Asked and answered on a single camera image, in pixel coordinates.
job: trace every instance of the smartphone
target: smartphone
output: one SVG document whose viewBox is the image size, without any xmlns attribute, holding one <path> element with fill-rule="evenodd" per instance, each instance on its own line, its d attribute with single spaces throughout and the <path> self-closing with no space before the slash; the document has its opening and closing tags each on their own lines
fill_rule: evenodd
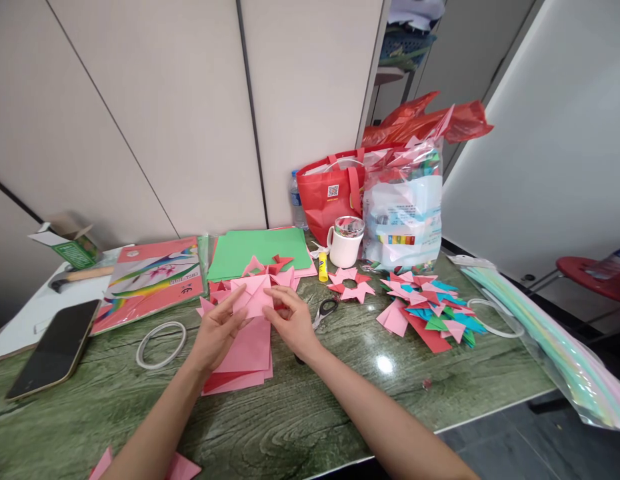
<svg viewBox="0 0 620 480">
<path fill-rule="evenodd" d="M 99 300 L 59 310 L 5 396 L 8 401 L 68 380 L 88 340 Z"/>
</svg>

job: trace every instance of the green box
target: green box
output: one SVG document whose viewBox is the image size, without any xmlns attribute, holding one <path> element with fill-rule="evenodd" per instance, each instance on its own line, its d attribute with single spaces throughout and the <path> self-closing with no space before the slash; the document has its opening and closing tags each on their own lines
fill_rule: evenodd
<svg viewBox="0 0 620 480">
<path fill-rule="evenodd" d="M 77 232 L 60 235 L 50 223 L 41 224 L 41 228 L 28 237 L 52 248 L 77 270 L 86 269 L 97 264 L 99 250 L 86 236 L 92 225 Z"/>
</svg>

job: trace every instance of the red stool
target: red stool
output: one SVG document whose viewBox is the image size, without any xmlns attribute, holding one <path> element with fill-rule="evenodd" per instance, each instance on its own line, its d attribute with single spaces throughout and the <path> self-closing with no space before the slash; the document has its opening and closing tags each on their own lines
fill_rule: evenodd
<svg viewBox="0 0 620 480">
<path fill-rule="evenodd" d="M 597 260 L 592 260 L 584 257 L 561 257 L 557 260 L 556 270 L 550 272 L 544 278 L 530 285 L 529 295 L 532 295 L 533 293 L 536 293 L 546 288 L 548 285 L 554 283 L 560 278 L 568 278 L 576 284 L 587 288 L 590 291 L 598 293 L 599 295 L 603 295 L 604 297 L 608 297 L 609 299 L 612 299 L 614 301 L 620 302 L 620 274 L 612 277 L 609 280 L 598 280 L 585 272 L 588 267 L 591 267 L 595 263 L 598 263 Z M 612 310 L 611 312 L 604 313 L 603 315 L 588 320 L 584 322 L 583 325 L 580 325 L 578 328 L 581 328 L 584 325 L 590 325 L 619 311 L 620 307 Z M 604 338 L 611 337 L 612 335 L 616 335 L 617 333 L 620 333 L 620 330 L 607 333 L 606 335 L 596 338 L 594 341 L 603 340 Z"/>
</svg>

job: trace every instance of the forearm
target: forearm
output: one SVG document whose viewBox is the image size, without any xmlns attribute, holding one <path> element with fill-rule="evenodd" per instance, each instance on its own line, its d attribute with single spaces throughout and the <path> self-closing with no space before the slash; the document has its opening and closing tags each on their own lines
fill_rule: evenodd
<svg viewBox="0 0 620 480">
<path fill-rule="evenodd" d="M 186 361 L 102 480 L 163 480 L 207 376 Z"/>
<path fill-rule="evenodd" d="M 436 435 L 328 350 L 318 348 L 304 360 L 393 478 L 477 478 Z"/>
</svg>

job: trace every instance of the pastel straw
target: pastel straw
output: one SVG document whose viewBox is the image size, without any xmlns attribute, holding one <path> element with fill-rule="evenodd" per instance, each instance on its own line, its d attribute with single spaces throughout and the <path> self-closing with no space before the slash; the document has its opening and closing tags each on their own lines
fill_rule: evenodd
<svg viewBox="0 0 620 480">
<path fill-rule="evenodd" d="M 494 269 L 461 268 L 502 302 L 536 340 L 564 378 L 582 420 L 620 430 L 620 381 L 581 342 Z"/>
</svg>

